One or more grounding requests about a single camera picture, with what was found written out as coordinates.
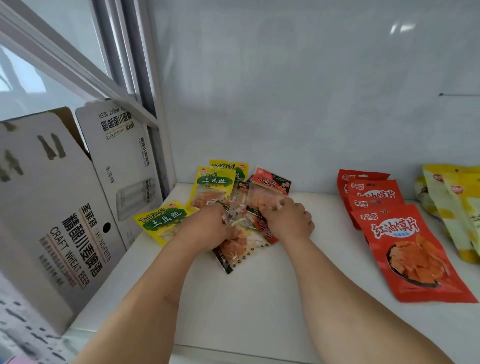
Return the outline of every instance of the shelf surface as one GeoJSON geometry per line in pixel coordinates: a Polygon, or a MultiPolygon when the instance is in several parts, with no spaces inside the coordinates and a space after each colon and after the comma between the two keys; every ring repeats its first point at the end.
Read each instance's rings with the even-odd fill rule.
{"type": "MultiPolygon", "coordinates": [[[[178,184],[166,202],[186,203],[178,184]]],[[[337,195],[292,192],[311,212],[312,240],[356,284],[430,338],[457,364],[478,362],[480,304],[400,303],[390,292],[360,231],[337,195]]],[[[463,281],[480,298],[480,266],[460,260],[441,223],[421,213],[463,281]]],[[[161,247],[142,233],[72,324],[97,331],[152,263],[161,247]]],[[[321,363],[303,320],[293,268],[281,244],[250,256],[227,275],[215,256],[198,257],[182,292],[175,343],[264,358],[321,363]]]]}

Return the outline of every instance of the green label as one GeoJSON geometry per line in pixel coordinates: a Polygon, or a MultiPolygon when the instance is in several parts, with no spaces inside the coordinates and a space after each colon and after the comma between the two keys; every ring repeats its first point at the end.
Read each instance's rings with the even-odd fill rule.
{"type": "Polygon", "coordinates": [[[214,186],[214,187],[219,187],[219,186],[230,186],[233,184],[233,181],[228,178],[228,177],[200,177],[197,179],[197,184],[203,185],[203,186],[214,186]]]}
{"type": "Polygon", "coordinates": [[[187,211],[181,208],[169,208],[167,212],[156,217],[144,224],[144,229],[149,231],[157,231],[165,226],[178,224],[182,219],[187,217],[187,211]]]}
{"type": "Polygon", "coordinates": [[[240,167],[237,167],[237,175],[235,176],[235,179],[238,181],[244,181],[245,180],[245,173],[243,173],[243,170],[240,167]]]}

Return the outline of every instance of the stack of red snack packages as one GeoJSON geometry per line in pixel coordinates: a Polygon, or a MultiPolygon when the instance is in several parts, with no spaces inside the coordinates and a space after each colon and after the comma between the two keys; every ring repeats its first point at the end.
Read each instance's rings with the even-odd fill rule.
{"type": "Polygon", "coordinates": [[[340,170],[337,185],[356,229],[400,302],[478,303],[415,205],[387,173],[340,170]]]}

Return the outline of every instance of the white cardboard box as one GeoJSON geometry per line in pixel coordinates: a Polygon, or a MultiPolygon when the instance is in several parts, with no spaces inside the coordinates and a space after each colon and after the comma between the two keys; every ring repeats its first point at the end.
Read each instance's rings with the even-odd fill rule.
{"type": "Polygon", "coordinates": [[[126,248],[93,164],[69,132],[71,112],[55,111],[65,124],[53,112],[0,123],[0,270],[31,316],[60,335],[126,248]]]}
{"type": "Polygon", "coordinates": [[[163,199],[146,125],[113,100],[76,111],[92,161],[127,248],[142,232],[134,215],[163,199]]]}

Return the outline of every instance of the person's right hand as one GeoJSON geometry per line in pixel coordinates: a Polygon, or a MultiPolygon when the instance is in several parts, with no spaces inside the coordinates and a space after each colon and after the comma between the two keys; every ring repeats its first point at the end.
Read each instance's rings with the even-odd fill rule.
{"type": "Polygon", "coordinates": [[[269,207],[260,207],[260,212],[267,219],[270,231],[283,243],[310,238],[315,229],[310,212],[305,211],[302,204],[296,204],[289,197],[280,201],[280,204],[283,207],[278,211],[269,207]]]}

